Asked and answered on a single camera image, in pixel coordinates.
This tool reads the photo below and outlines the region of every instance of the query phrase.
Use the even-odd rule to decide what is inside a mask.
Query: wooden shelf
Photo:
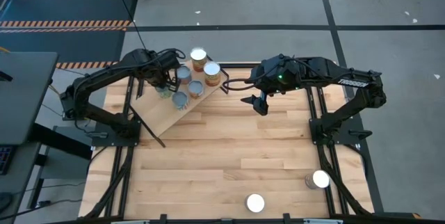
[[[131,106],[136,110],[136,113],[158,137],[173,126],[178,120],[181,120],[182,117],[193,110],[200,102],[219,89],[223,85],[223,82],[227,80],[227,77],[221,72],[220,83],[217,86],[208,86],[205,83],[204,72],[196,72],[193,70],[191,61],[185,62],[184,65],[190,68],[192,72],[192,80],[201,81],[204,86],[203,96],[198,99],[193,99],[188,94],[187,85],[180,85],[178,91],[185,92],[189,97],[188,108],[186,110],[177,110],[173,104],[172,97],[165,99],[160,98],[159,94],[152,86],[145,87],[144,94],[135,102],[131,103]],[[145,128],[141,129],[140,137],[152,138]]]

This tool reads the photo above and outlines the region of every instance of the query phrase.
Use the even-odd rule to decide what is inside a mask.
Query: wooden table
[[[250,73],[227,71],[231,79]],[[122,111],[126,87],[127,80],[108,87],[106,110]],[[324,91],[329,111],[345,103],[341,86]],[[324,192],[309,190],[304,183],[306,174],[320,168],[310,136],[306,91],[270,98],[267,116],[240,102],[258,92],[216,91],[160,136],[167,148],[143,135],[134,150],[125,219],[159,219],[160,214],[169,219],[282,218],[283,213],[292,218],[328,217]],[[91,164],[80,216],[91,210],[108,186],[114,154],[115,148],[109,147]],[[365,209],[373,211],[360,156],[340,145],[337,156],[345,185]],[[335,186],[332,192],[339,213]],[[259,214],[244,206],[251,193],[266,201]]]

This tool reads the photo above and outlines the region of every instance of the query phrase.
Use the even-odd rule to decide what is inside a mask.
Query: concrete floor
[[[445,24],[442,0],[330,3],[337,25]],[[139,0],[135,20],[138,26],[327,25],[322,0]],[[279,53],[337,61],[329,31],[170,31],[143,32],[142,37],[147,48],[154,50],[176,47],[189,51],[203,46],[218,61],[260,61]],[[361,116],[365,128],[374,133],[368,142],[385,211],[416,212],[424,218],[445,220],[445,157],[441,153],[445,147],[445,32],[340,31],[339,37],[348,66],[383,72],[388,102]],[[122,54],[136,47],[141,47],[136,33],[128,32]],[[56,87],[62,90],[74,77],[57,71]],[[104,91],[92,99],[100,105]],[[61,112],[55,95],[48,94],[44,102]],[[38,122],[49,127],[67,124],[44,108]],[[81,196],[82,186],[47,189],[41,199],[76,200]],[[78,210],[79,204],[64,203],[22,216],[16,223],[72,220]]]

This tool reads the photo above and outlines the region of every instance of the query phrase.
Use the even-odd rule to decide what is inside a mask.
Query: can lid
[[[323,170],[315,171],[315,173],[312,175],[312,179],[314,180],[315,185],[321,189],[329,186],[329,175],[327,175],[327,173]]]
[[[190,57],[195,61],[200,61],[200,60],[206,58],[206,56],[207,56],[207,53],[205,52],[205,50],[202,47],[195,47],[190,52]]]
[[[183,92],[176,92],[173,96],[172,96],[172,100],[173,103],[175,103],[175,105],[177,106],[183,106],[185,104],[187,104],[187,95]]]
[[[186,66],[181,66],[177,69],[178,79],[185,79],[190,76],[190,73],[191,73],[190,68]]]
[[[253,193],[248,196],[245,205],[250,211],[259,213],[264,208],[264,199],[261,195]]]
[[[206,65],[204,65],[204,72],[208,75],[215,75],[219,73],[220,70],[220,65],[214,61],[209,61],[208,63],[206,63]]]
[[[191,81],[188,84],[188,91],[199,94],[202,92],[203,86],[201,81]]]

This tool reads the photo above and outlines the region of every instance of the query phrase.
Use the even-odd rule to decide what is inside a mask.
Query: yellow black hazard tape
[[[103,68],[109,65],[116,64],[116,61],[87,61],[87,62],[73,62],[73,63],[57,63],[57,68],[63,69],[83,69],[83,68]]]
[[[77,28],[77,29],[0,29],[0,33],[48,33],[48,32],[84,32],[84,31],[126,31],[124,27]]]
[[[129,20],[81,20],[81,21],[2,21],[1,27],[85,27],[129,26]]]

